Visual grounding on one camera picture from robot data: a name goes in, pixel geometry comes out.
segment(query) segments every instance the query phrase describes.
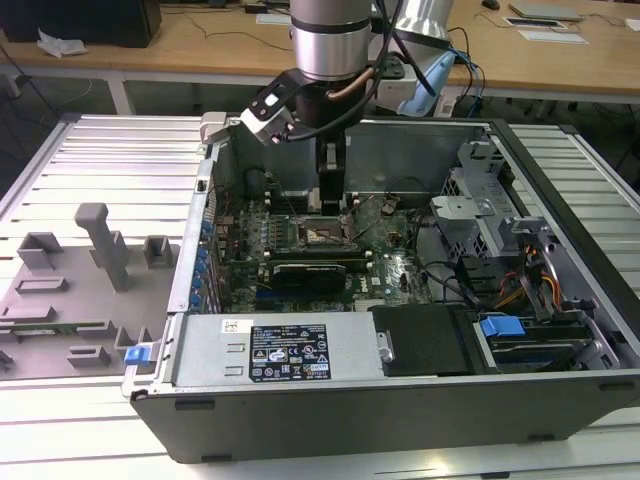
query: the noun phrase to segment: table leg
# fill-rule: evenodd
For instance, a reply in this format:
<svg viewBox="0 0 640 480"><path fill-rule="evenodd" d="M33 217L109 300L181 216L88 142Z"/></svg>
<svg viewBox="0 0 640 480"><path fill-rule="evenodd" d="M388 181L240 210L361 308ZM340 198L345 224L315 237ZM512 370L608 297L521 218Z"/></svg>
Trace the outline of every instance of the table leg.
<svg viewBox="0 0 640 480"><path fill-rule="evenodd" d="M453 107L455 107L457 100L457 92L443 89L442 93L440 93L440 96L438 97L438 103L436 103L436 109L433 112L433 116L436 118L451 118L451 115L453 115Z"/></svg>
<svg viewBox="0 0 640 480"><path fill-rule="evenodd" d="M119 79L107 80L109 84L109 90L111 91L111 98L113 104L116 107L118 115L135 115L136 109L133 103L127 96L127 89L125 88L124 81Z"/></svg>
<svg viewBox="0 0 640 480"><path fill-rule="evenodd" d="M193 114L202 115L202 92L199 83L189 84L191 90L191 104L193 105Z"/></svg>
<svg viewBox="0 0 640 480"><path fill-rule="evenodd" d="M20 96L20 88L16 84L13 75L0 75L0 87L7 92L9 98L18 98Z"/></svg>
<svg viewBox="0 0 640 480"><path fill-rule="evenodd" d="M536 113L536 120L544 120L551 113L556 106L555 100L543 100L540 106L538 107L538 112Z"/></svg>

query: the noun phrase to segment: motherboard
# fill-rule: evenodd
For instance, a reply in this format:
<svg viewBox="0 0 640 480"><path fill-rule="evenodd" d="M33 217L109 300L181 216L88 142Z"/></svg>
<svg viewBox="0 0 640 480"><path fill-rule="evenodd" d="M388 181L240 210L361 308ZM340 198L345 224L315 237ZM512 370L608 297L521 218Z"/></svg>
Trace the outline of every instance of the motherboard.
<svg viewBox="0 0 640 480"><path fill-rule="evenodd" d="M417 212L397 203L356 196L342 214L322 216L303 197L222 198L212 254L223 310L341 312L430 303L411 248Z"/></svg>

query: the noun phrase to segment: robotic arm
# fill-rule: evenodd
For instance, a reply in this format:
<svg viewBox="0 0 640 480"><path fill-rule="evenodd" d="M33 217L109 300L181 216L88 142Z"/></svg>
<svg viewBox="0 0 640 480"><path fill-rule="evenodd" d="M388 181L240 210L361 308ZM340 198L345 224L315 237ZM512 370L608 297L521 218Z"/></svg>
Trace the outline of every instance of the robotic arm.
<svg viewBox="0 0 640 480"><path fill-rule="evenodd" d="M298 68L281 73L241 115L265 145L316 139L324 215L337 213L343 195L345 129L361 120L364 106L385 77L391 49L411 64L420 83L413 100L401 105L401 113L420 114L427 105L430 108L437 96L434 86L442 88L453 65L446 29L453 0L375 3L383 41L376 59L369 62L371 0L291 0ZM405 41L411 42L413 53ZM430 75L424 75L414 54L429 58Z"/></svg>

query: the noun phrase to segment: warning label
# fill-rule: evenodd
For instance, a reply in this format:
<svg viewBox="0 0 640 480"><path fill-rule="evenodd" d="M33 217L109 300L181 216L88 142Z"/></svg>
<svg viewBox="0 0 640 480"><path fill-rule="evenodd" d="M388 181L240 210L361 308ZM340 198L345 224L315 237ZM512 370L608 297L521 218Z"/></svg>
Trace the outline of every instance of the warning label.
<svg viewBox="0 0 640 480"><path fill-rule="evenodd" d="M254 382L295 382L331 378L325 325L251 328L249 378Z"/></svg>

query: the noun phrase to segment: blue tab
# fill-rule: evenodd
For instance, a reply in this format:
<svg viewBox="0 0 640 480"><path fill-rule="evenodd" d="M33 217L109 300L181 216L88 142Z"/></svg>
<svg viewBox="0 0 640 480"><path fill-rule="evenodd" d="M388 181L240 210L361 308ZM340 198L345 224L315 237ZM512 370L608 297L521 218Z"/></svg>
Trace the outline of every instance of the blue tab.
<svg viewBox="0 0 640 480"><path fill-rule="evenodd" d="M151 347L129 347L124 356L125 365L148 365L151 360Z"/></svg>
<svg viewBox="0 0 640 480"><path fill-rule="evenodd" d="M480 321L480 327L485 337L493 335L498 337L525 335L520 319L513 316L496 315L495 317L487 317Z"/></svg>

